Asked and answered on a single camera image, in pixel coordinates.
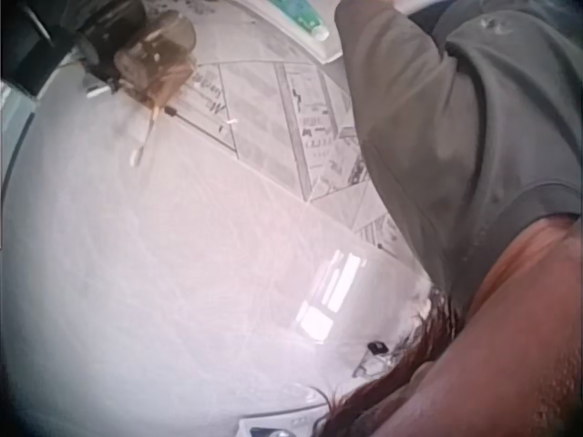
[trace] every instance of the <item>small bottle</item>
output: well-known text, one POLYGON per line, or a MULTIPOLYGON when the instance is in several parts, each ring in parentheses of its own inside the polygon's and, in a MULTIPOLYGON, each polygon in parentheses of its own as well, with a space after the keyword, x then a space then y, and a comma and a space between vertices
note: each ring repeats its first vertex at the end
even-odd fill
POLYGON ((324 41, 330 35, 330 31, 308 0, 270 0, 270 2, 315 40, 324 41))

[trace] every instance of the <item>dark hair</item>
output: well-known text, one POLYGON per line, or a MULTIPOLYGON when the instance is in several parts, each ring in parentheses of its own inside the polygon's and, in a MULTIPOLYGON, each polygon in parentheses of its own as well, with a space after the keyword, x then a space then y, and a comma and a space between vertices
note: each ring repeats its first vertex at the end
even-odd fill
POLYGON ((460 313, 454 309, 450 299, 436 289, 430 292, 429 299, 431 309, 426 319, 412 335, 394 348, 395 358, 398 359, 394 368, 350 395, 340 400, 332 399, 329 402, 330 412, 318 424, 319 430, 314 430, 313 437, 367 437, 388 419, 386 414, 383 418, 375 414, 378 410, 375 407, 404 387, 422 364, 435 361, 462 328, 460 313))

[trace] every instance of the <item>t-shirt sleeve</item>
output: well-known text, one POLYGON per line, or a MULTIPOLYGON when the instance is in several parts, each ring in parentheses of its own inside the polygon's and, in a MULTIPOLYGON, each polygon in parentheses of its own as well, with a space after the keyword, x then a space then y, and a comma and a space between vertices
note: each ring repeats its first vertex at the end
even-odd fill
POLYGON ((479 107, 457 57, 384 0, 342 0, 336 24, 356 132, 381 199, 432 280, 476 172, 479 107))

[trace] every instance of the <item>person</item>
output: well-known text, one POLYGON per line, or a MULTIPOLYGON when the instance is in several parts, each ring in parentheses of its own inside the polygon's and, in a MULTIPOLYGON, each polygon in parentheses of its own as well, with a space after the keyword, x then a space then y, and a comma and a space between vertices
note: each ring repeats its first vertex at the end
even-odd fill
POLYGON ((573 431, 580 5, 456 0, 424 30, 391 1, 342 0, 335 19, 368 171, 436 291, 402 359, 314 435, 573 431))

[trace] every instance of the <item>bathroom floor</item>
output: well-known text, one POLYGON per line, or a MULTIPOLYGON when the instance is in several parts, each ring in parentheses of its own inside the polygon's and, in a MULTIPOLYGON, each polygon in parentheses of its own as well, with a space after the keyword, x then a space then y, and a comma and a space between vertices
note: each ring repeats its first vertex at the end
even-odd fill
MULTIPOLYGON (((270 74, 308 72, 329 103, 331 89, 346 101, 308 60, 200 72, 213 69, 264 90, 270 74)), ((351 173, 358 159, 353 131, 340 127, 350 127, 349 105, 347 124, 328 114, 336 129, 319 167, 286 179, 295 189, 256 158, 279 147, 272 157, 297 160, 311 148, 286 131, 245 131, 243 100, 223 118, 237 119, 227 141, 161 117, 131 168, 143 108, 121 94, 86 99, 76 66, 47 90, 6 192, 2 256, 9 379, 19 410, 49 435, 231 437, 242 416, 320 405, 310 385, 349 390, 367 342, 391 345, 413 328, 426 276, 387 233, 365 170, 348 185, 348 170, 330 170, 352 163, 351 173), (351 196, 330 197, 343 190, 351 196)), ((280 102, 271 112, 285 125, 280 102)))

